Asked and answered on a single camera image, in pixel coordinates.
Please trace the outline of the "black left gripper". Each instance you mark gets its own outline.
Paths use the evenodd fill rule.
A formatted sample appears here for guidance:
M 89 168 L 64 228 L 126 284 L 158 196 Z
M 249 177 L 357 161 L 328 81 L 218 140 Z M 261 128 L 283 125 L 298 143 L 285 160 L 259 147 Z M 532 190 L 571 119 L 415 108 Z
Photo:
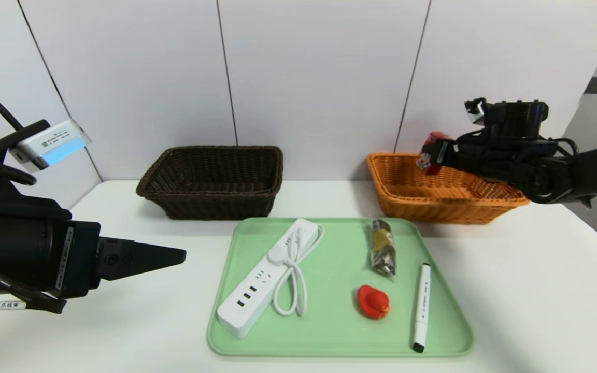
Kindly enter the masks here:
M 100 225 L 66 210 L 0 212 L 0 278 L 58 299 L 85 296 L 114 281 L 183 264 L 183 249 L 101 237 Z

